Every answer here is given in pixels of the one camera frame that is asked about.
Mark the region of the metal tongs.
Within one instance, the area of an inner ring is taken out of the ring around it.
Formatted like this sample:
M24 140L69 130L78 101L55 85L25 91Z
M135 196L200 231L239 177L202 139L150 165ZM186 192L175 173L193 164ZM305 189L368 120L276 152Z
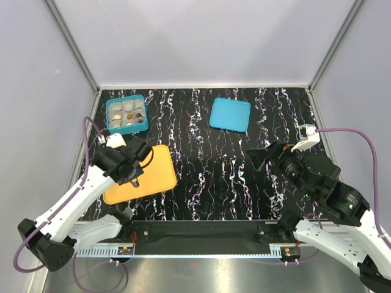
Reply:
M138 188L138 187L139 187L139 181L138 181L138 180L135 179L135 180L132 181L131 183L132 183L133 187L135 187L135 188Z

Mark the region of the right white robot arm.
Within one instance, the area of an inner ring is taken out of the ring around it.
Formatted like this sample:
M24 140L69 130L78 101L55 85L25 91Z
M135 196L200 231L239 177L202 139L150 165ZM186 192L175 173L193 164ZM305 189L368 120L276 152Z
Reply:
M256 171L284 176L354 241L343 241L292 211L263 232L261 240L310 244L351 269L371 291L390 292L390 247L379 237L368 201L339 180L337 165L325 155L301 154L292 144L279 141L246 153Z

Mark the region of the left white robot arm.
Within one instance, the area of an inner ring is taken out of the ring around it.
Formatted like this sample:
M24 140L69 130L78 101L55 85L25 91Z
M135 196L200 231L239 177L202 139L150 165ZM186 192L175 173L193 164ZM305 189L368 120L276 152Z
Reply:
M127 241L132 233L131 221L121 212L108 212L82 225L76 222L114 184L139 187L137 179L145 168L142 161L153 157L153 148L143 141L102 147L79 181L53 207L35 220L19 223L23 243L17 251L27 248L42 267L55 272L83 248L107 239Z

